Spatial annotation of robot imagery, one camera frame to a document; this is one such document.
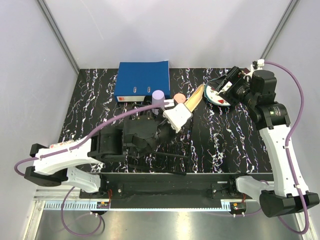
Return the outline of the peach floral plate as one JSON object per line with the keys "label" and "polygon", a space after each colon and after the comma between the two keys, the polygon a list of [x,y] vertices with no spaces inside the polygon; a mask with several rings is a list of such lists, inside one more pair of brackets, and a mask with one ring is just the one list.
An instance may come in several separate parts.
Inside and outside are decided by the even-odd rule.
{"label": "peach floral plate", "polygon": [[204,94],[204,89],[205,85],[201,84],[184,103],[184,105],[188,108],[190,112],[193,112],[198,106],[198,104],[201,102]]}

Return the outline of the pink plastic cup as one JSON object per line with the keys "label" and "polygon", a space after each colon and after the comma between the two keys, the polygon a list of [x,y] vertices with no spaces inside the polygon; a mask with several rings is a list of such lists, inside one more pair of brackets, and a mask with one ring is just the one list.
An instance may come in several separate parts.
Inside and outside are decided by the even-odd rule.
{"label": "pink plastic cup", "polygon": [[180,104],[180,103],[184,104],[187,100],[186,96],[183,93],[175,94],[173,99],[174,99],[175,103],[177,103],[177,104]]}

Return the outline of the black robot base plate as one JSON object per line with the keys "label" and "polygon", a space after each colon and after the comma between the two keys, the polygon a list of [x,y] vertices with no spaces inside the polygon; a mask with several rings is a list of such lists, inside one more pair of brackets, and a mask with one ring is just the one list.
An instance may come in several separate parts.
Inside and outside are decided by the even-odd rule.
{"label": "black robot base plate", "polygon": [[242,200],[243,194],[230,191],[233,173],[103,173],[105,193],[80,191],[81,199],[111,198],[116,209],[211,209],[221,206],[220,200]]}

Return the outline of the aluminium rail frame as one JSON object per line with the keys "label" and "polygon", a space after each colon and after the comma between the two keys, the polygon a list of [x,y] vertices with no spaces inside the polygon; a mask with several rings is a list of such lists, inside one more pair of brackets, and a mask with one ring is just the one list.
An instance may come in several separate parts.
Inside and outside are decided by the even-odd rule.
{"label": "aluminium rail frame", "polygon": [[94,201],[97,209],[210,209],[218,200],[239,199],[237,173],[203,175],[159,169],[156,173],[94,173],[79,169],[85,164],[124,160],[122,142],[94,137],[77,149],[73,142],[57,147],[33,144],[33,166],[25,178],[41,187],[67,185],[78,188],[79,198]]}

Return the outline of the illustrated book at left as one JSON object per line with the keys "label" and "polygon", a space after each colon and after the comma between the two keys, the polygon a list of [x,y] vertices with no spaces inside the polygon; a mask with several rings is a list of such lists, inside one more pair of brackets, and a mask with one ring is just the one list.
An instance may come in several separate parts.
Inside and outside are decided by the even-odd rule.
{"label": "illustrated book at left", "polygon": [[53,148],[59,148],[59,147],[62,147],[62,146],[65,146],[65,145],[70,145],[72,143],[74,143],[75,141],[74,140],[68,140],[68,141],[63,141],[63,142],[58,142],[58,143],[55,143],[55,144],[51,144],[49,146],[50,149],[53,149]]}

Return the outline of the white watermelon pattern plate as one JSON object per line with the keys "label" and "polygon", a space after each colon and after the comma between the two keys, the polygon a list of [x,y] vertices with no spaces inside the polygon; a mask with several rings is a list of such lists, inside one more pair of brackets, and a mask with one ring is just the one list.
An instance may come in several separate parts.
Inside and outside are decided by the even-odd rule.
{"label": "white watermelon pattern plate", "polygon": [[232,84],[228,82],[220,91],[217,91],[217,87],[220,85],[220,83],[220,80],[213,80],[208,82],[204,86],[204,97],[210,103],[215,104],[217,106],[230,107],[231,105],[221,96],[219,96],[219,94],[227,91],[232,86]]}

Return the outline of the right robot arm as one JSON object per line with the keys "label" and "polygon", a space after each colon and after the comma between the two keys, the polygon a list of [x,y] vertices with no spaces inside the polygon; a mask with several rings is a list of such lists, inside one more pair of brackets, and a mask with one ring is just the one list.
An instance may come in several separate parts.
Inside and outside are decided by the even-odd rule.
{"label": "right robot arm", "polygon": [[228,195],[235,199],[243,194],[251,197],[269,218],[300,213],[304,206],[310,209],[320,203],[319,195],[306,185],[293,145],[286,139],[291,122],[286,107],[275,101],[276,85],[277,79],[269,70],[246,73],[234,66],[215,87],[231,106],[246,106],[266,146],[274,180],[270,186],[248,175],[239,176],[227,185]]}

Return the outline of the teal scalloped plate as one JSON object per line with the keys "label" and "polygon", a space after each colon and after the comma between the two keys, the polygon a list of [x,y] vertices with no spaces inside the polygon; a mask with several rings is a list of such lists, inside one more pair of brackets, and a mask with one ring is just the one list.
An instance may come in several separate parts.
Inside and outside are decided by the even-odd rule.
{"label": "teal scalloped plate", "polygon": [[222,91],[217,92],[214,90],[211,90],[211,86],[206,85],[204,88],[204,97],[212,104],[221,106],[221,107],[230,107],[231,105],[221,96],[219,96],[220,93],[225,92],[231,85],[228,84],[225,86]]}

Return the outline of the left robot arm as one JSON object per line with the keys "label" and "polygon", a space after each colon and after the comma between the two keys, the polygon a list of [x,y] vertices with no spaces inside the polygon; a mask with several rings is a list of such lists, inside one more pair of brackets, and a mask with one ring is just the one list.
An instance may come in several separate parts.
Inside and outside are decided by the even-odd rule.
{"label": "left robot arm", "polygon": [[126,155],[142,156],[159,145],[171,142],[181,128],[166,118],[142,116],[116,126],[106,126],[86,143],[59,144],[56,148],[39,147],[37,160],[25,170],[24,178],[38,186],[68,185],[103,198],[108,186],[99,175],[77,168],[84,164],[123,162]]}

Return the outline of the lilac plastic cup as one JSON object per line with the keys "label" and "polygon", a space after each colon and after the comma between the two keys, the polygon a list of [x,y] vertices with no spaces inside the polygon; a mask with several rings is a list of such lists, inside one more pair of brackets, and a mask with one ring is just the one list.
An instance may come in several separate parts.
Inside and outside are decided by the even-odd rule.
{"label": "lilac plastic cup", "polygon": [[[153,93],[152,93],[152,104],[155,105],[155,104],[158,104],[160,103],[161,101],[164,101],[165,100],[165,94],[163,91],[161,90],[155,90]],[[157,116],[159,114],[159,109],[158,108],[153,108],[152,109],[152,112]]]}

